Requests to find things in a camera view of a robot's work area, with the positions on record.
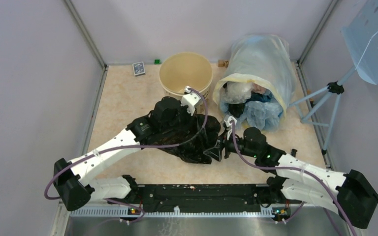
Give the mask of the black trash bag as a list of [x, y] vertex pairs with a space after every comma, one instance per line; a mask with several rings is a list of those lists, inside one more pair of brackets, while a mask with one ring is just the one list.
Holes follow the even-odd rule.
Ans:
[[235, 118], [245, 118], [247, 116], [247, 104], [246, 103], [229, 104], [228, 112]]
[[192, 164], [211, 164], [212, 158], [204, 151], [215, 146], [221, 124], [216, 117], [208, 115], [205, 127], [202, 127], [205, 115], [198, 114], [186, 124], [162, 130], [149, 136], [142, 144], [148, 146], [175, 145], [160, 150], [179, 157], [182, 161]]

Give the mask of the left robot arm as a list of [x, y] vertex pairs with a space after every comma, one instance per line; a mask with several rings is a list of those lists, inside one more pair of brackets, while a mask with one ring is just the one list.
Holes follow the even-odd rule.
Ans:
[[196, 107], [202, 97], [194, 92], [181, 100], [164, 97], [145, 116], [129, 123], [120, 133], [88, 153], [54, 163], [50, 184], [56, 189], [68, 211], [75, 211], [88, 202], [118, 198], [133, 203], [138, 197], [137, 188], [129, 176], [96, 179], [96, 177], [123, 158], [147, 148], [178, 148], [195, 137], [190, 135], [181, 141], [183, 131], [197, 124]]

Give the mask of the small black plastic clip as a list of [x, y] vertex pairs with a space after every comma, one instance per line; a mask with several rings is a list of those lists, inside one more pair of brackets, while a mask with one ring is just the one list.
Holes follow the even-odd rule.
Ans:
[[291, 150], [291, 153], [290, 153], [290, 154], [291, 154], [293, 157], [296, 157], [296, 155], [297, 155], [297, 151], [298, 151], [297, 149], [294, 149], [294, 148], [293, 148], [293, 149]]

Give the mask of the large translucent plastic bag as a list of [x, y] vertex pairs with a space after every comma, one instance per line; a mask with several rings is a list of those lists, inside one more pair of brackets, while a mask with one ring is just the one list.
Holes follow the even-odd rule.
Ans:
[[238, 40], [231, 47], [229, 66], [213, 91], [218, 107], [227, 82], [252, 82], [252, 92], [271, 92], [283, 108], [281, 123], [297, 82], [288, 43], [276, 35], [247, 35]]

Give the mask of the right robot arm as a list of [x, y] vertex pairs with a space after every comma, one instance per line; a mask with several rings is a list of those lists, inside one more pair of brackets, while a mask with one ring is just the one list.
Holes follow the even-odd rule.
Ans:
[[272, 201], [311, 203], [337, 213], [354, 227], [368, 227], [378, 205], [378, 193], [361, 172], [336, 172], [301, 161], [268, 144], [266, 136], [253, 127], [247, 128], [242, 138], [217, 131], [207, 131], [206, 136], [213, 154], [224, 151], [226, 155], [253, 157], [253, 167], [274, 174], [268, 182]]

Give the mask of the blue perforated lamp panel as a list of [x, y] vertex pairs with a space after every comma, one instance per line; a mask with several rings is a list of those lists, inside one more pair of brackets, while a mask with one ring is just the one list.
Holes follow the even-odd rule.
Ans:
[[378, 84], [378, 0], [368, 0], [341, 30], [354, 67], [362, 80]]

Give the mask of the white clear plastic bag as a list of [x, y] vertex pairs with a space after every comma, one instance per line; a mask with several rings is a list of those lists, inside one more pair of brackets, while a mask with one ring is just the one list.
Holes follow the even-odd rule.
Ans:
[[244, 103], [251, 98], [252, 90], [252, 82], [227, 82], [221, 98], [228, 104]]

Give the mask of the beige round trash bin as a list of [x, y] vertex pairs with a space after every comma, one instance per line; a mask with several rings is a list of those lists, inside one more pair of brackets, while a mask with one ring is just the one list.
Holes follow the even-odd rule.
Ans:
[[213, 80], [210, 62], [202, 55], [182, 52], [170, 56], [159, 69], [159, 81], [167, 96], [181, 99], [187, 86], [208, 98]]

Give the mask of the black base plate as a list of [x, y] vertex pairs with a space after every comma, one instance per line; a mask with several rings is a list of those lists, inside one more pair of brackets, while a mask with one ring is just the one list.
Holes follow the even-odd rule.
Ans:
[[183, 213], [259, 212], [264, 206], [300, 203], [288, 201], [266, 184], [145, 184], [114, 200], [142, 207], [146, 213], [172, 212], [175, 207]]

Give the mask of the small wooden block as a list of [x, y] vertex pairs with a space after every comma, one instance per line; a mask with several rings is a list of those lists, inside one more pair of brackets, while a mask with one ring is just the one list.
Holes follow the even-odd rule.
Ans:
[[223, 60], [223, 59], [218, 60], [218, 67], [228, 68], [228, 66], [229, 66], [228, 60]]

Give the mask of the blue plastic bag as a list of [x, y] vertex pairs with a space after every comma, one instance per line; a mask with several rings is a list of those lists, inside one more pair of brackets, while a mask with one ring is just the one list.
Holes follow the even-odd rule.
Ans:
[[[245, 118], [236, 118], [236, 127], [246, 123], [250, 127], [264, 131], [278, 129], [284, 112], [282, 106], [271, 92], [265, 92], [264, 94], [252, 92], [251, 98], [245, 103], [247, 104], [247, 116]], [[228, 105], [221, 99], [219, 107], [224, 115], [231, 115], [228, 112]]]

